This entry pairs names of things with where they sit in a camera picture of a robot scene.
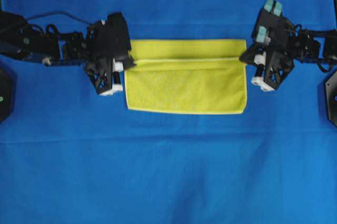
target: green dot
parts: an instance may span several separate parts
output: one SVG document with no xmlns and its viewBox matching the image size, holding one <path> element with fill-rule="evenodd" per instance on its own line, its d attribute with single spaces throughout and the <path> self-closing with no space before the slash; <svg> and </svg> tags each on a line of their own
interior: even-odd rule
<svg viewBox="0 0 337 224">
<path fill-rule="evenodd" d="M 27 37 L 23 38 L 23 42 L 28 45 L 29 44 L 29 38 L 27 38 Z"/>
</svg>

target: blue tablecloth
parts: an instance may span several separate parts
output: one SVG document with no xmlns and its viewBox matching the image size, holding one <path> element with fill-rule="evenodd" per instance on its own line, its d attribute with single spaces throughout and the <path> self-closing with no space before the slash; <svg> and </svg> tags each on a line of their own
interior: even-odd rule
<svg viewBox="0 0 337 224">
<path fill-rule="evenodd" d="M 278 1 L 294 23 L 336 25 L 333 0 Z M 4 0 L 4 10 L 90 22 L 122 11 L 133 39 L 250 43 L 264 2 Z M 33 23 L 86 29 L 64 16 Z M 1 224 L 337 221 L 337 128 L 316 65 L 296 63 L 273 93 L 249 84 L 242 115 L 194 116 L 128 111 L 124 94 L 97 96 L 80 67 L 0 63 L 17 75 L 14 113 L 0 124 Z"/>
</svg>

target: yellow towel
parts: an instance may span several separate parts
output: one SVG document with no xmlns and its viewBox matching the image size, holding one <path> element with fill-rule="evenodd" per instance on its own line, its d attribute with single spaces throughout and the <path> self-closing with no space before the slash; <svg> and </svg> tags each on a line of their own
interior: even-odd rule
<svg viewBox="0 0 337 224">
<path fill-rule="evenodd" d="M 244 40 L 132 40 L 125 71 L 129 109 L 241 114 L 247 102 Z"/>
</svg>

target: black cable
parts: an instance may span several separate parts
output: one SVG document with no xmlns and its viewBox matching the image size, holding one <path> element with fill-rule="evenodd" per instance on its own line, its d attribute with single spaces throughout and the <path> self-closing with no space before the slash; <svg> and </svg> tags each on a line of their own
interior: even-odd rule
<svg viewBox="0 0 337 224">
<path fill-rule="evenodd" d="M 333 68 L 333 65 L 332 65 L 332 64 L 329 64 L 329 68 L 328 68 L 328 69 L 325 69 L 325 68 L 322 66 L 321 62 L 319 62 L 319 61 L 317 61 L 317 65 L 318 65 L 319 69 L 320 69 L 322 72 L 324 72 L 324 73 L 329 73 L 329 72 L 331 72 L 331 70 L 332 70 L 332 68 Z"/>
<path fill-rule="evenodd" d="M 302 30 L 302 25 L 301 25 L 301 24 L 297 24 L 297 25 L 295 26 L 295 30 L 297 30 L 297 28 L 300 28 L 299 31 L 301 31 L 301 30 Z"/>
<path fill-rule="evenodd" d="M 39 15 L 31 16 L 31 17 L 27 18 L 26 20 L 27 20 L 27 21 L 30 21 L 30 20 L 39 19 L 39 18 L 46 17 L 46 16 L 51 16 L 51 15 L 66 15 L 66 16 L 68 16 L 69 18 L 74 19 L 74 20 L 76 20 L 76 21 L 78 21 L 78 22 L 80 22 L 80 23 L 84 23 L 84 24 L 86 24 L 86 25 L 92 25 L 92 23 L 87 22 L 87 21 L 85 21 L 85 20 L 83 20 L 83 19 L 80 19 L 80 18 L 78 18 L 78 17 L 76 17 L 76 16 L 74 16 L 74 15 L 71 15 L 71 14 L 69 14 L 69 13 L 66 12 L 66 11 L 52 11 L 52 12 L 47 12 L 47 13 L 44 13 L 44 14 L 39 14 Z"/>
<path fill-rule="evenodd" d="M 10 29 L 18 26 L 18 25 L 25 24 L 27 21 L 30 21 L 30 20 L 33 20 L 33 19 L 42 18 L 42 17 L 46 17 L 46 16 L 51 16 L 51 15 L 66 15 L 66 16 L 70 17 L 71 19 L 74 19 L 74 20 L 76 20 L 76 21 L 78 21 L 80 23 L 84 23 L 86 25 L 92 25 L 92 23 L 87 22 L 85 20 L 82 20 L 82 19 L 80 19 L 80 18 L 78 18 L 76 16 L 73 16 L 73 15 L 69 14 L 66 11 L 53 11 L 53 12 L 47 12 L 47 13 L 44 13 L 44 14 L 34 15 L 34 16 L 31 16 L 31 17 L 25 19 L 24 21 L 16 22 L 16 23 L 14 23 L 12 25 L 9 25 L 9 26 L 7 26 L 7 27 L 5 27 L 3 29 L 0 29 L 0 34 L 6 32 L 6 31 L 8 31 L 8 30 L 10 30 Z"/>
<path fill-rule="evenodd" d="M 326 30 L 326 31 L 315 31 L 315 30 L 291 30 L 291 29 L 283 29 L 289 33 L 298 33 L 298 34 L 307 34 L 312 35 L 315 37 L 323 37 L 323 38 L 337 38 L 337 31 L 336 30 Z"/>
<path fill-rule="evenodd" d="M 54 24 L 48 24 L 46 27 L 46 34 L 48 35 L 50 32 L 50 29 L 54 32 L 54 34 L 59 34 L 59 31 L 57 27 Z"/>
<path fill-rule="evenodd" d="M 40 31 L 41 35 L 44 36 L 44 31 L 43 31 L 43 29 L 42 29 L 40 26 L 36 25 L 36 24 L 28 24 L 27 26 L 25 26 L 25 27 L 21 28 L 20 30 L 18 30 L 18 32 L 20 32 L 20 31 L 22 31 L 22 30 L 25 30 L 25 29 L 27 29 L 27 28 L 30 28 L 30 27 L 35 27 L 35 28 L 37 28 L 37 29 Z"/>
</svg>

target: wire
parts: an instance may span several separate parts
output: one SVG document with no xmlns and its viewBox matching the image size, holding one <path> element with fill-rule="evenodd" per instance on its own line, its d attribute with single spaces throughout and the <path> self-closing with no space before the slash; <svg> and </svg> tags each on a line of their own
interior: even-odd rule
<svg viewBox="0 0 337 224">
<path fill-rule="evenodd" d="M 332 64 L 329 64 L 329 68 L 328 68 L 328 69 L 325 69 L 325 68 L 322 66 L 321 62 L 319 62 L 319 61 L 317 61 L 317 65 L 318 65 L 319 69 L 320 69 L 322 72 L 324 72 L 324 73 L 329 73 L 329 72 L 331 72 L 331 70 L 332 70 L 332 68 L 333 68 L 333 65 L 332 65 Z"/>
<path fill-rule="evenodd" d="M 41 35 L 44 36 L 43 29 L 40 26 L 36 25 L 36 24 L 28 24 L 27 26 L 25 26 L 25 27 L 21 28 L 20 30 L 18 30 L 18 32 L 22 31 L 22 30 L 25 30 L 25 29 L 27 29 L 29 27 L 35 27 L 35 28 L 37 28 L 40 31 Z"/>
<path fill-rule="evenodd" d="M 301 30 L 302 30 L 302 25 L 301 25 L 301 24 L 297 24 L 297 25 L 295 26 L 295 30 L 297 30 L 297 28 L 300 28 L 299 31 L 301 31 Z"/>
<path fill-rule="evenodd" d="M 31 17 L 25 19 L 24 21 L 16 22 L 16 23 L 14 23 L 12 25 L 9 25 L 9 26 L 7 26 L 7 27 L 5 27 L 3 29 L 0 29 L 0 34 L 6 32 L 6 31 L 8 31 L 8 30 L 10 30 L 10 29 L 18 26 L 18 25 L 26 24 L 27 21 L 38 19 L 38 18 L 42 18 L 42 17 L 46 17 L 46 16 L 51 16 L 51 15 L 66 15 L 66 16 L 70 17 L 71 19 L 74 19 L 74 20 L 76 20 L 76 21 L 78 21 L 80 23 L 84 23 L 86 25 L 92 25 L 92 23 L 87 22 L 85 20 L 82 20 L 82 19 L 80 19 L 80 18 L 78 18 L 76 16 L 73 16 L 73 15 L 69 14 L 66 11 L 53 11 L 53 12 L 47 12 L 47 13 L 43 13 L 43 14 L 39 14 L 39 15 L 34 15 L 34 16 L 31 16 Z"/>
<path fill-rule="evenodd" d="M 52 12 L 47 12 L 47 13 L 31 16 L 31 17 L 27 18 L 26 20 L 30 21 L 30 20 L 39 19 L 39 18 L 46 17 L 46 16 L 51 16 L 51 15 L 66 15 L 69 18 L 74 19 L 75 21 L 78 21 L 80 23 L 84 23 L 86 25 L 92 25 L 92 23 L 87 22 L 87 21 L 85 21 L 83 19 L 80 19 L 80 18 L 78 18 L 78 17 L 76 17 L 76 16 L 68 13 L 67 11 L 52 11 Z"/>
<path fill-rule="evenodd" d="M 302 30 L 291 30 L 291 29 L 283 29 L 284 31 L 287 31 L 289 33 L 298 33 L 298 34 L 308 34 L 315 37 L 324 37 L 324 38 L 337 38 L 336 30 L 327 30 L 327 31 L 314 31 L 314 30 L 308 30 L 308 29 L 302 29 Z"/>
</svg>

